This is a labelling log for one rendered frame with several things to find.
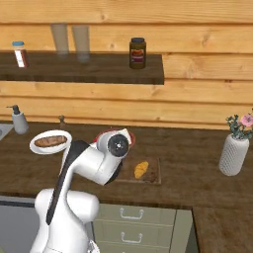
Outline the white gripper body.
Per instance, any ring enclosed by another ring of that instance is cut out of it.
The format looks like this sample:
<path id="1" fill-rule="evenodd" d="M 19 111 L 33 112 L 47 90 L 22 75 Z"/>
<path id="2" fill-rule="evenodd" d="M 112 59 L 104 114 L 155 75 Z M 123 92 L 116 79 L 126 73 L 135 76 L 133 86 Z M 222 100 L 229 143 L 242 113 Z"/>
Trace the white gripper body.
<path id="1" fill-rule="evenodd" d="M 98 245 L 93 240 L 89 241 L 87 253 L 100 253 Z"/>

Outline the yellow croissant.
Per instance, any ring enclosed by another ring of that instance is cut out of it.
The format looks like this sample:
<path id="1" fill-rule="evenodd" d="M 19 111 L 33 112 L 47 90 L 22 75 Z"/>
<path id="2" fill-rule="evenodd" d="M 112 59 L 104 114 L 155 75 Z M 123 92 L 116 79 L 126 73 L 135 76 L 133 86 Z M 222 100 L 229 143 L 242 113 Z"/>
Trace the yellow croissant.
<path id="1" fill-rule="evenodd" d="M 134 168 L 134 178 L 140 179 L 148 169 L 149 163 L 147 161 L 137 164 Z"/>

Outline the brown wooden cutting board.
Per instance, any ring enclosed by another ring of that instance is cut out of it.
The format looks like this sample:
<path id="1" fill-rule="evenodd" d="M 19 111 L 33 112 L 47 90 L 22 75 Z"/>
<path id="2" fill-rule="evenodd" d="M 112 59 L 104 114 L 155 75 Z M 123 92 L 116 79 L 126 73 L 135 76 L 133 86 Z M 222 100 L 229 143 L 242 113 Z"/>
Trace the brown wooden cutting board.
<path id="1" fill-rule="evenodd" d="M 140 178 L 134 178 L 134 168 L 137 164 L 147 161 L 149 163 L 147 172 Z M 124 160 L 122 170 L 116 179 L 121 183 L 138 183 L 138 184 L 161 184 L 160 161 L 155 157 L 129 156 Z"/>

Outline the dark jam jar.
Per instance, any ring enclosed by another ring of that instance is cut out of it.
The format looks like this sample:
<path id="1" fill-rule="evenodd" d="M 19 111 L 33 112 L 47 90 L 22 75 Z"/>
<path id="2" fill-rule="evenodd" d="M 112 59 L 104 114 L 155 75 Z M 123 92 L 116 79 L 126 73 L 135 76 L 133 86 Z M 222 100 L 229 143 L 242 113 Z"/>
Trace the dark jam jar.
<path id="1" fill-rule="evenodd" d="M 143 69 L 146 63 L 146 42 L 144 38 L 132 38 L 129 43 L 129 67 Z"/>

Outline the pale green drawer front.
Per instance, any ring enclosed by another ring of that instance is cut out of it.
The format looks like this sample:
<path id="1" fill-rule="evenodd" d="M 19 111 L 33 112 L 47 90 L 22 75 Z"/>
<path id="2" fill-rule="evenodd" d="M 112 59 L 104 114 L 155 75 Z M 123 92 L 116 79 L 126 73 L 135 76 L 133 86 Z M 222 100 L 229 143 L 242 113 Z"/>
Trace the pale green drawer front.
<path id="1" fill-rule="evenodd" d="M 138 216 L 139 210 L 144 210 L 144 215 L 141 220 L 122 219 L 120 216 L 120 208 L 125 209 L 125 215 Z M 175 215 L 176 211 L 171 209 L 100 204 L 96 219 L 155 225 L 173 225 Z"/>
<path id="2" fill-rule="evenodd" d="M 138 235 L 143 234 L 141 243 L 136 245 L 157 247 L 170 246 L 173 230 L 171 225 L 146 225 L 105 220 L 95 220 L 93 227 L 96 241 L 123 243 L 121 241 L 123 231 L 126 234 L 125 239 L 128 240 L 137 240 Z"/>
<path id="3" fill-rule="evenodd" d="M 170 253 L 168 248 L 98 242 L 101 253 Z"/>

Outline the grey dishwasher front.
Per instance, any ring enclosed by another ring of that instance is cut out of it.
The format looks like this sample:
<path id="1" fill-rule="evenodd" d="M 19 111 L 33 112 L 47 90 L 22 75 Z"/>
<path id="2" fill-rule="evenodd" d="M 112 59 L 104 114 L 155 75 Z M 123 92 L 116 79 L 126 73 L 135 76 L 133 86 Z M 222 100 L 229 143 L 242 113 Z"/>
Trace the grey dishwasher front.
<path id="1" fill-rule="evenodd" d="M 0 247 L 4 253 L 30 253 L 39 227 L 34 199 L 0 196 Z"/>

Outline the white plate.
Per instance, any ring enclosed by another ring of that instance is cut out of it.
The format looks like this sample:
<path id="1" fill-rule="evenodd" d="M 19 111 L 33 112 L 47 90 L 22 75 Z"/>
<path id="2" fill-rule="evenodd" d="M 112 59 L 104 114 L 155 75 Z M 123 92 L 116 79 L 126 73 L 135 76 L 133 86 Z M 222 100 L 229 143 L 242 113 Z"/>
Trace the white plate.
<path id="1" fill-rule="evenodd" d="M 67 141 L 63 144 L 60 144 L 58 146 L 53 146 L 53 147 L 37 147 L 37 146 L 35 146 L 35 141 L 37 139 L 40 139 L 42 137 L 53 136 L 53 135 L 64 135 L 67 138 Z M 48 130 L 48 131 L 38 134 L 37 136 L 35 136 L 31 140 L 30 150 L 36 154 L 43 154 L 43 155 L 53 154 L 53 153 L 57 153 L 59 151 L 64 150 L 65 148 L 69 147 L 71 141 L 72 141 L 71 134 L 65 130 L 58 130 L 58 129 Z"/>

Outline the brown baguette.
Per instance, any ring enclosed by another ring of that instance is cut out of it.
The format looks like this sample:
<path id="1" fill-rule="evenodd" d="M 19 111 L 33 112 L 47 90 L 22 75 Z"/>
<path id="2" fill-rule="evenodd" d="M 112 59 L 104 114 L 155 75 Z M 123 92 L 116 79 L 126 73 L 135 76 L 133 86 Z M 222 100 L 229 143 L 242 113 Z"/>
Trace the brown baguette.
<path id="1" fill-rule="evenodd" d="M 67 141 L 64 135 L 53 135 L 48 137 L 42 137 L 35 141 L 37 147 L 53 147 L 63 144 Z"/>

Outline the red plate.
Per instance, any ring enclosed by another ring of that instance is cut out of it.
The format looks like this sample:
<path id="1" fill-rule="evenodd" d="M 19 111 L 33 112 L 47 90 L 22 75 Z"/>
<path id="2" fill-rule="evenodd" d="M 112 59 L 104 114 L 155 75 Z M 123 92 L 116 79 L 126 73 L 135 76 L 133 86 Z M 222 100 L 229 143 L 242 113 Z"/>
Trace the red plate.
<path id="1" fill-rule="evenodd" d="M 114 131 L 114 130 L 120 130 L 120 129 L 119 129 L 119 128 L 108 128 L 108 129 L 105 129 L 105 130 L 103 130 L 103 131 L 100 131 L 100 132 L 97 134 L 97 136 L 93 139 L 92 143 L 97 142 L 97 140 L 98 140 L 98 138 L 99 138 L 100 135 L 102 135 L 102 134 L 104 134 L 104 133 L 107 133 L 107 132 Z M 134 144 L 135 144 L 135 136 L 134 136 L 134 134 L 133 134 L 131 131 L 129 131 L 128 133 L 129 133 L 130 141 L 131 141 L 130 147 L 132 147 L 132 146 L 134 146 Z"/>

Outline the grey soap dispenser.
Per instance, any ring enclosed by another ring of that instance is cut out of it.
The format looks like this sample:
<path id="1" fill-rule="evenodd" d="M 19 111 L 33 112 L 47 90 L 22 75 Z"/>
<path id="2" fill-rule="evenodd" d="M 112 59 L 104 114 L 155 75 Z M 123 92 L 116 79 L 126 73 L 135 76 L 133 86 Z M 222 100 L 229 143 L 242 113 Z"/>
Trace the grey soap dispenser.
<path id="1" fill-rule="evenodd" d="M 25 134 L 29 130 L 25 114 L 19 109 L 18 105 L 11 106 L 11 109 L 13 110 L 12 120 L 15 132 L 17 134 Z"/>

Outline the white textured vase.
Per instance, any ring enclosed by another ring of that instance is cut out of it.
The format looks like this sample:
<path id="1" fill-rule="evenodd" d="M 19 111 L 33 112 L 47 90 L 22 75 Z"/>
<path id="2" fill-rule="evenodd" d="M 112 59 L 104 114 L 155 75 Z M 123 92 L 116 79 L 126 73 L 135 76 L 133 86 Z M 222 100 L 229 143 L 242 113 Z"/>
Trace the white textured vase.
<path id="1" fill-rule="evenodd" d="M 242 168 L 249 148 L 248 139 L 226 138 L 218 163 L 219 170 L 226 176 L 236 176 Z"/>

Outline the dark wooden shelf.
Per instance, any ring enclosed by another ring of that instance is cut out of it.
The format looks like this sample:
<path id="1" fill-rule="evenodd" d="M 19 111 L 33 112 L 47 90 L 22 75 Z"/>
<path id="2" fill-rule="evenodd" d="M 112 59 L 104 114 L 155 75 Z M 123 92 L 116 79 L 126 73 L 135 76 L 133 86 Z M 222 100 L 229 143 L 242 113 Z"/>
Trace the dark wooden shelf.
<path id="1" fill-rule="evenodd" d="M 87 62 L 75 53 L 30 51 L 29 66 L 20 68 L 13 51 L 0 52 L 1 81 L 41 81 L 163 85 L 162 56 L 149 54 L 144 69 L 131 69 L 128 54 L 91 53 Z"/>

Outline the pink flowers with leaves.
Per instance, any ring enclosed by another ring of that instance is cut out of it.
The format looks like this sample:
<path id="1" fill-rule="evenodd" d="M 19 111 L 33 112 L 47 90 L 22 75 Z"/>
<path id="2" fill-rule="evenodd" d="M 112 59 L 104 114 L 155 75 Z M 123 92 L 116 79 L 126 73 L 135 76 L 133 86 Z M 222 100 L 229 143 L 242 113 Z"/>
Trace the pink flowers with leaves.
<path id="1" fill-rule="evenodd" d="M 234 115 L 225 120 L 234 139 L 245 140 L 253 137 L 253 110 L 241 117 Z"/>

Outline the blue-lidded spice bottle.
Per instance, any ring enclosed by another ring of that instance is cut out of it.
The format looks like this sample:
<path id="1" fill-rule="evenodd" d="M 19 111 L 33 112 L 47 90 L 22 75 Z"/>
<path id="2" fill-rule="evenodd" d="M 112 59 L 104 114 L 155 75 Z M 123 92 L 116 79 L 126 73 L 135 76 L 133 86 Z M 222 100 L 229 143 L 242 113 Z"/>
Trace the blue-lidded spice bottle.
<path id="1" fill-rule="evenodd" d="M 29 64 L 28 64 L 28 58 L 27 58 L 27 51 L 25 49 L 25 43 L 22 41 L 15 41 L 15 42 L 12 42 L 12 46 L 14 47 L 14 52 L 15 52 L 18 66 L 20 68 L 28 67 Z"/>

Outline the clear drinking glass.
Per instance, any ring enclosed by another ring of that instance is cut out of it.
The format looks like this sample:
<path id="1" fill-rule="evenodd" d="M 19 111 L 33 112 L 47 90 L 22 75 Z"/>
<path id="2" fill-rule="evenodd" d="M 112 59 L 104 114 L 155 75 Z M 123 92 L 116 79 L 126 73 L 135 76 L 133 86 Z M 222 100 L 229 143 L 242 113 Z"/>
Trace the clear drinking glass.
<path id="1" fill-rule="evenodd" d="M 68 53 L 67 26 L 65 24 L 52 24 L 50 26 L 56 52 L 61 55 Z"/>
<path id="2" fill-rule="evenodd" d="M 89 55 L 89 27 L 73 26 L 72 35 L 76 49 L 76 55 L 80 62 L 88 62 Z"/>

